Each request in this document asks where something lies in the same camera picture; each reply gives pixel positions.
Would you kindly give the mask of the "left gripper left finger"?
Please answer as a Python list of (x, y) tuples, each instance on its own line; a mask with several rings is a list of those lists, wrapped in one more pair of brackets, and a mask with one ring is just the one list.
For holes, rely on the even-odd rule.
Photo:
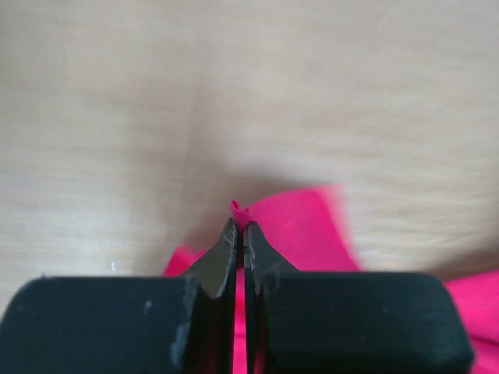
[(238, 228), (175, 277), (40, 277), (1, 321), (4, 373), (229, 373)]

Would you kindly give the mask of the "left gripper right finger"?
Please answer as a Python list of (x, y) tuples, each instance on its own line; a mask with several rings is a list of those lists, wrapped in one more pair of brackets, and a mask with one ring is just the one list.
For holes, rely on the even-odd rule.
[(475, 354), (424, 273), (304, 271), (256, 222), (243, 232), (250, 373), (468, 373)]

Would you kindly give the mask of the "red t shirt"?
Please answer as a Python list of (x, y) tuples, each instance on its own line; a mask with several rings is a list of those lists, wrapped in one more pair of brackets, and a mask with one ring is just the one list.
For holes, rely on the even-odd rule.
[[(283, 192), (250, 206), (231, 204), (238, 228), (237, 267), (235, 274), (235, 314), (232, 343), (232, 370), (250, 373), (246, 359), (246, 303), (243, 232), (256, 222), (270, 245), (293, 266), (304, 271), (372, 272), (354, 259), (343, 235), (342, 212), (330, 206), (325, 189), (308, 188)], [(179, 248), (165, 273), (180, 275), (206, 251), (192, 254)], [(444, 282), (475, 354), (468, 373), (495, 373), (498, 370), (498, 272), (489, 270), (477, 275)]]

